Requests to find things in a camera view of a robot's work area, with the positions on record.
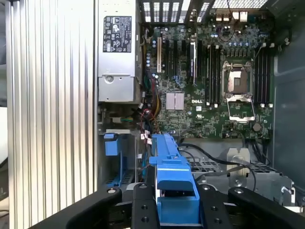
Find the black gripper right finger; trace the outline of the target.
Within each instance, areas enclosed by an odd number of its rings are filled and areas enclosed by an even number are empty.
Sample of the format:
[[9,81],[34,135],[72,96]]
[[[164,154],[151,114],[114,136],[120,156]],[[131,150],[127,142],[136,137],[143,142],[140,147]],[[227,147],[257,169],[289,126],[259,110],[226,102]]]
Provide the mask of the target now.
[[204,229],[303,229],[305,217],[247,188],[228,190],[226,199],[210,185],[199,185]]

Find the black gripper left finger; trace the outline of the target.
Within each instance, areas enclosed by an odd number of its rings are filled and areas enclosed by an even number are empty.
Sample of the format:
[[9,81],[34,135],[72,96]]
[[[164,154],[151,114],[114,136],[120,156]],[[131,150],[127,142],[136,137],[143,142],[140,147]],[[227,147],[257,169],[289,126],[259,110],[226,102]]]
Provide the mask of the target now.
[[34,229],[157,229],[159,217],[152,189],[137,184],[132,200],[122,191],[103,187],[32,226]]

